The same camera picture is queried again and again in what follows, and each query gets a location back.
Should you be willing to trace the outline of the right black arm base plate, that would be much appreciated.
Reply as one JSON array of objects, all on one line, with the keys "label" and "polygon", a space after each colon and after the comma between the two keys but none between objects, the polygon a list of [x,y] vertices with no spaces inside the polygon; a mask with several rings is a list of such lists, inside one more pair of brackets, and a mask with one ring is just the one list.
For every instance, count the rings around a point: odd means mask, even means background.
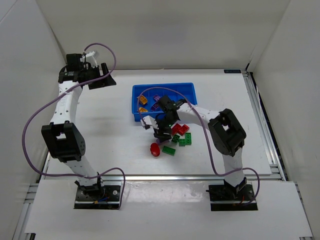
[{"label": "right black arm base plate", "polygon": [[212,212],[257,211],[254,189],[247,184],[236,196],[229,192],[224,185],[209,185],[210,210]]}]

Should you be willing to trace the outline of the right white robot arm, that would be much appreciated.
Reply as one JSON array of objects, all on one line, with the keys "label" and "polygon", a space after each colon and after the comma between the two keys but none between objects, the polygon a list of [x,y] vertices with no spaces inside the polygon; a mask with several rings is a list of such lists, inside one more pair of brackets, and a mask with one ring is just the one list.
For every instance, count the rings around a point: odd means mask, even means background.
[{"label": "right white robot arm", "polygon": [[242,153],[247,134],[232,110],[226,108],[215,112],[188,103],[185,99],[171,100],[167,95],[156,102],[164,116],[156,117],[153,125],[154,137],[160,143],[170,140],[173,134],[172,125],[177,121],[187,121],[203,126],[204,132],[210,132],[213,145],[222,154],[224,186],[234,198],[247,184],[243,171]]}]

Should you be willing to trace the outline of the purple lego brick studs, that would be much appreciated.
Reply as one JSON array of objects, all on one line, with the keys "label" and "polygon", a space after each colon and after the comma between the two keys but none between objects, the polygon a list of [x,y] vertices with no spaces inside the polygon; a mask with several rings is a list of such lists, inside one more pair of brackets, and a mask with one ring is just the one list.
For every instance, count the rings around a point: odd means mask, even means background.
[{"label": "purple lego brick studs", "polygon": [[150,110],[152,112],[155,112],[157,111],[157,109],[159,108],[159,104],[158,103],[154,103],[151,107],[150,107]]}]

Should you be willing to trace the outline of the purple oval lego brick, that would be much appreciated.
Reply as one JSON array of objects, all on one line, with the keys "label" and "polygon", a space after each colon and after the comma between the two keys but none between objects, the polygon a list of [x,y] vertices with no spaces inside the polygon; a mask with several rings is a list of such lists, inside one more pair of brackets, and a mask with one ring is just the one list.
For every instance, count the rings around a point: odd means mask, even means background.
[{"label": "purple oval lego brick", "polygon": [[161,99],[161,97],[158,94],[155,94],[153,96],[153,99],[154,99],[155,102],[158,102]]}]

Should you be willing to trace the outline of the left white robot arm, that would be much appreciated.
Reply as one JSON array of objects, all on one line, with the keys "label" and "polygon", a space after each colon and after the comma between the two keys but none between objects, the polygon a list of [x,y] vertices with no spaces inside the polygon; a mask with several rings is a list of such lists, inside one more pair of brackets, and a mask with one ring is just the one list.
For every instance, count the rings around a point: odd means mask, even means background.
[{"label": "left white robot arm", "polygon": [[66,66],[58,76],[58,95],[53,117],[41,128],[50,155],[67,165],[78,175],[76,185],[88,196],[104,195],[102,180],[85,156],[86,142],[75,124],[77,106],[84,83],[108,74],[105,63],[98,64],[98,52],[72,53],[66,55]]}]

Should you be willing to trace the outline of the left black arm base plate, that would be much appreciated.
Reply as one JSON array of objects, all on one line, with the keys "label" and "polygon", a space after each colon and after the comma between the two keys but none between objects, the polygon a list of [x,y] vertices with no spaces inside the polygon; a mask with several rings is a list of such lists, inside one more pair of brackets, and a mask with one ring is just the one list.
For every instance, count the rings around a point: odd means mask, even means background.
[{"label": "left black arm base plate", "polygon": [[123,186],[103,185],[100,190],[77,187],[73,208],[76,210],[119,210]]}]

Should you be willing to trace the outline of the red oval lego brick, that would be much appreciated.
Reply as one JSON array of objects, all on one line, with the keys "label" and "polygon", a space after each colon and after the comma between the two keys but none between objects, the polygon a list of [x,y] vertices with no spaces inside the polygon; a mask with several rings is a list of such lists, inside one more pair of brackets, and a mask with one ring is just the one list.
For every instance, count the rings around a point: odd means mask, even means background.
[{"label": "red oval lego brick", "polygon": [[160,147],[157,143],[152,143],[150,145],[150,153],[154,156],[154,157],[159,157],[161,154],[161,150]]}]

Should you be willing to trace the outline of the yellow lego brick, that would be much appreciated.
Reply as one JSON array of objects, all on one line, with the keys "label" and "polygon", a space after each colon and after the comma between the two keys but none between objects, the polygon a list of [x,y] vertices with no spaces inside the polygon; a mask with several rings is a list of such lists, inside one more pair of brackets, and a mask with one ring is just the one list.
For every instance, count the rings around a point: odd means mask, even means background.
[{"label": "yellow lego brick", "polygon": [[138,108],[138,111],[139,111],[140,113],[147,113],[147,112],[148,112],[148,110],[145,109],[144,107],[139,107],[139,108]]},{"label": "yellow lego brick", "polygon": [[138,99],[138,103],[143,106],[148,103],[148,99],[144,95],[139,95],[137,99]]}]

